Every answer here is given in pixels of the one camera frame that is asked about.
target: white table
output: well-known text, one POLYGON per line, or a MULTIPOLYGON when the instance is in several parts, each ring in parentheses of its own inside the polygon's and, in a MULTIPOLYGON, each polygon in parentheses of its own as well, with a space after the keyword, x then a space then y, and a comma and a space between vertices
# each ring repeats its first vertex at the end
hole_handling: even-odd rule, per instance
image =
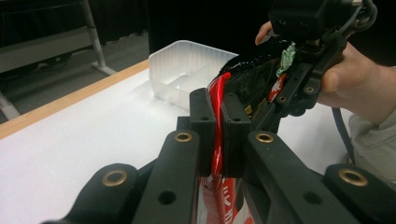
MULTIPOLYGON (((139 169, 158 156, 165 136, 176 129, 177 116, 188 116, 189 111, 157 99, 149 70, 140 70, 134 76, 128 69, 122 71, 125 79, 117 74, 107 77, 120 82, 55 109, 43 119, 36 119, 35 112, 24 115, 25 120, 37 121, 11 133, 2 130, 7 124, 0 126, 4 136, 0 140, 1 223, 62 218, 102 167, 128 163, 139 169)), ((302 117, 282 119, 278 135, 320 173, 347 154, 327 106, 316 105, 302 117)))

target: white sleeve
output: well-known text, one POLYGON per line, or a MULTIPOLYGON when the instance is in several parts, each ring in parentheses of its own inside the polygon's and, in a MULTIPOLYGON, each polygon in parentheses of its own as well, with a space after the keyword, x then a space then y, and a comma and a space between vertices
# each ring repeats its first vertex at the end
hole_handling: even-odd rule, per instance
POLYGON ((396 181, 396 109, 380 125, 357 115, 349 118, 355 164, 389 181, 396 181))

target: wooden table edge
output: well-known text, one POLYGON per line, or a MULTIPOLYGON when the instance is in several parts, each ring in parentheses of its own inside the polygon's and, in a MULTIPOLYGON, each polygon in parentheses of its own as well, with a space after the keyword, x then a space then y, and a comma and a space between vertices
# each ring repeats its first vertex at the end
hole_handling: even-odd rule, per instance
POLYGON ((129 68, 126 68, 114 75, 101 79, 91 85, 82 88, 78 91, 74 91, 58 100, 55 100, 49 104, 42 105, 39 108, 32 110, 26 114, 22 114, 19 117, 9 120, 0 124, 0 139, 10 136, 13 133, 22 130, 29 125, 32 125, 44 118, 61 111, 70 105, 73 105, 87 97, 96 94, 124 79, 131 77, 139 72, 142 72, 149 68, 149 60, 145 60, 141 63, 137 63, 129 68))

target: black cable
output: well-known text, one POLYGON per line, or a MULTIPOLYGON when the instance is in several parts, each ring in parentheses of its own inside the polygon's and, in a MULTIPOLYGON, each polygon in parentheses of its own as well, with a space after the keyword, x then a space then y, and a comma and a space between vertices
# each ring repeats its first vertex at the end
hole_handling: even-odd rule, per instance
POLYGON ((352 162, 355 164, 355 155, 353 154, 353 146, 350 140, 349 134, 347 133, 347 127, 343 120, 340 108, 332 107, 332 116, 334 117, 335 125, 337 130, 343 139, 344 145, 346 146, 347 154, 352 162))

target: translucent plastic container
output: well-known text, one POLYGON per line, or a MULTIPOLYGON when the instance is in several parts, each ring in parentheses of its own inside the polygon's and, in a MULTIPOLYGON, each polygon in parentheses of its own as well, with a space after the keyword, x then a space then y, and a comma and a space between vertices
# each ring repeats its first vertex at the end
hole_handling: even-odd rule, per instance
POLYGON ((207 87, 220 68, 235 56, 225 50, 179 40, 148 57, 154 94, 190 109, 190 92, 207 87))

